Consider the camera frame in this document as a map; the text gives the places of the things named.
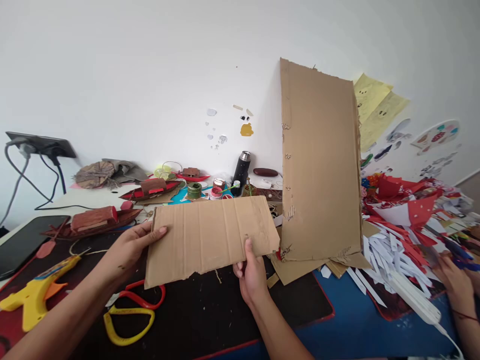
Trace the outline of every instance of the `paint jar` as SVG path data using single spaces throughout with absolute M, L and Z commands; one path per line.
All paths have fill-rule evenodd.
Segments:
M 217 177 L 213 180 L 213 187 L 218 187 L 222 190 L 225 190 L 225 184 L 225 180 L 223 180 L 222 178 Z
M 212 187 L 210 191 L 210 200 L 221 200 L 222 199 L 222 188 L 215 186 Z
M 198 182 L 192 182 L 188 184 L 186 194 L 190 199 L 198 199 L 202 196 L 202 185 Z

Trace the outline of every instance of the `red scissors handle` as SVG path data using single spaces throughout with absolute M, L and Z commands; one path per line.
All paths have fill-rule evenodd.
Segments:
M 151 303 L 145 301 L 140 296 L 138 296 L 136 293 L 129 291 L 130 289 L 136 288 L 140 285 L 143 285 L 144 283 L 145 283 L 145 280 L 140 280 L 140 281 L 137 281 L 137 282 L 131 283 L 130 285 L 125 286 L 125 290 L 120 291 L 120 293 L 118 294 L 118 297 L 119 298 L 125 298 L 125 297 L 129 298 L 129 299 L 133 300 L 134 302 L 136 302 L 138 305 L 140 305 L 142 308 L 150 309 L 150 310 L 156 310 L 156 309 L 159 308 L 160 305 L 162 305 L 162 303 L 165 300 L 165 285 L 160 285 L 159 286 L 159 288 L 161 290 L 160 301 L 157 302 L 156 304 L 151 304 Z

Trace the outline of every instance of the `toy boat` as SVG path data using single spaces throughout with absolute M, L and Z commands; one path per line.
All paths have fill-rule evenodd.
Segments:
M 175 174 L 177 178 L 183 179 L 189 183 L 198 183 L 210 177 L 210 175 L 200 176 L 200 170 L 198 170 L 196 167 L 187 167 L 183 169 L 181 173 L 179 171 L 178 173 L 172 172 L 172 174 Z
M 114 206 L 89 210 L 74 215 L 71 223 L 65 226 L 50 225 L 51 230 L 42 232 L 41 235 L 54 237 L 58 233 L 57 239 L 78 240 L 126 226 L 135 220 L 141 211 L 142 209 L 116 211 Z
M 168 180 L 165 181 L 162 178 L 153 178 L 142 181 L 140 183 L 140 187 L 129 191 L 122 196 L 120 199 L 130 200 L 130 201 L 141 201 L 151 199 L 166 193 L 171 192 L 175 189 L 178 185 L 180 185 L 181 181 L 175 180 Z

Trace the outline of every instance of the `thermos bottle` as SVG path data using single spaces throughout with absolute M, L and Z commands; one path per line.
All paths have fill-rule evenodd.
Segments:
M 242 194 L 242 190 L 247 182 L 247 177 L 249 176 L 249 166 L 250 153 L 248 151 L 242 151 L 238 158 L 238 162 L 236 163 L 235 175 L 233 176 L 233 181 L 240 181 L 240 186 L 234 187 L 230 190 L 234 197 L 238 197 Z

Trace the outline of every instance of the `power strip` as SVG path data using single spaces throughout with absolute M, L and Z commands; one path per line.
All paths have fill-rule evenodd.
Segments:
M 385 279 L 388 284 L 397 292 L 398 295 L 415 311 L 418 316 L 427 324 L 435 326 L 435 328 L 444 336 L 446 336 L 458 351 L 459 359 L 464 359 L 464 355 L 455 341 L 449 336 L 447 331 L 440 325 L 442 314 L 440 311 L 425 297 L 415 285 L 413 285 L 405 275 L 392 271 L 391 279 Z

